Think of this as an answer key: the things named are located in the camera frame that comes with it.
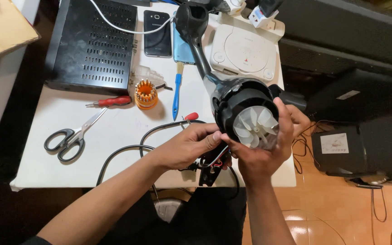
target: scissors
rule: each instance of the scissors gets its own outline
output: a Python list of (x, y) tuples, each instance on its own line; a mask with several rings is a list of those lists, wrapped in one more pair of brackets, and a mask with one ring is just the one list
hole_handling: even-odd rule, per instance
[[(85, 141), (84, 141), (84, 132), (90, 128), (92, 124), (97, 121), (102, 114), (107, 110), (108, 107), (103, 108), (100, 112), (95, 114), (92, 118), (90, 118), (81, 128), (76, 129), (76, 130), (71, 130), (71, 129), (63, 129), (59, 130), (52, 135), (50, 135), (46, 140), (45, 140), (45, 150), (53, 152), (60, 150), (60, 152), (57, 154), (57, 158), (62, 161), (62, 162), (68, 162), (76, 158), (80, 152), (84, 149)], [(64, 134), (64, 139), (54, 148), (49, 148), (49, 142), (57, 135), (59, 134)], [(63, 155), (70, 150), (72, 147), (78, 145), (79, 149), (78, 152), (71, 158), (69, 159), (63, 159)]]

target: sticker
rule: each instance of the sticker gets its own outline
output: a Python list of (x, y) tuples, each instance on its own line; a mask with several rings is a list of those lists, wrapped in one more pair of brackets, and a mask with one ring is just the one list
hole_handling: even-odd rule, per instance
[(323, 154), (349, 153), (346, 133), (320, 136), (320, 142)]
[(360, 93), (359, 91), (352, 90), (350, 92), (347, 92), (347, 93), (341, 95), (340, 97), (337, 97), (337, 99), (347, 99), (347, 98), (350, 98), (350, 97), (357, 95), (359, 93)]

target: tiled floor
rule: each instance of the tiled floor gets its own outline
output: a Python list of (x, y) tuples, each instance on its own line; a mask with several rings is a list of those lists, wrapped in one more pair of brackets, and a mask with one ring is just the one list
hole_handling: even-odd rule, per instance
[[(303, 155), (303, 144), (298, 142), (293, 152)], [(284, 212), (297, 245), (344, 244), (329, 225), (340, 233), (347, 245), (373, 245), (370, 190), (350, 186), (341, 177), (321, 174), (314, 167), (309, 153), (297, 159), (303, 168), (303, 174), (296, 173), (297, 186), (275, 188), (280, 207), (282, 210), (302, 209), (327, 223), (303, 211)], [(388, 218), (385, 223), (381, 223), (373, 216), (376, 245), (389, 245), (392, 231), (392, 186), (385, 186), (383, 190)], [(378, 217), (383, 219), (385, 213), (379, 190), (375, 191), (375, 206)], [(247, 217), (243, 229), (243, 245), (251, 244)]]

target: red screwdriver handle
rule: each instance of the red screwdriver handle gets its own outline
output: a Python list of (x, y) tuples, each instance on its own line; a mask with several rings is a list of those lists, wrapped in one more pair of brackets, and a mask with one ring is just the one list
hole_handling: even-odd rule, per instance
[(119, 96), (117, 98), (107, 98), (98, 100), (99, 106), (112, 106), (112, 105), (127, 105), (132, 103), (130, 96)]

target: red screwdriver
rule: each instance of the red screwdriver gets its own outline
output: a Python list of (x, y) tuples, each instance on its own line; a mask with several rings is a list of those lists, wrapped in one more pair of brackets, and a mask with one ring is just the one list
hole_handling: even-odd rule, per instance
[(127, 105), (132, 103), (132, 98), (130, 96), (119, 96), (116, 98), (100, 99), (98, 102), (88, 104), (86, 106), (112, 106), (112, 105)]

